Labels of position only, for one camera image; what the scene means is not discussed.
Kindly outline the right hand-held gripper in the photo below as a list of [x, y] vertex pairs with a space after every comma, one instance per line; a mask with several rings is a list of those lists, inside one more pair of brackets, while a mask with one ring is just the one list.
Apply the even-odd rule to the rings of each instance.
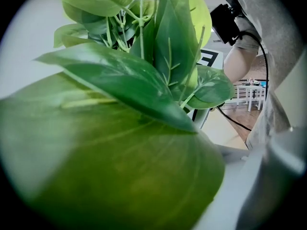
[[[201, 58], [197, 62], [197, 65], [204, 65], [215, 69], [223, 69], [223, 52], [207, 48], [201, 49]], [[189, 117], [199, 129], [202, 129], [205, 121], [208, 118], [209, 112], [210, 108], [195, 109], [189, 105]]]

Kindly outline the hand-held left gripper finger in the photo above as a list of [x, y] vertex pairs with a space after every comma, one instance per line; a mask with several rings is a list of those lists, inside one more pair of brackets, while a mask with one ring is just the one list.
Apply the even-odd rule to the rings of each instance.
[[249, 150], [217, 145], [225, 162], [222, 184], [213, 201], [194, 226], [195, 230], [234, 230], [238, 216], [242, 189], [239, 175], [248, 157]]

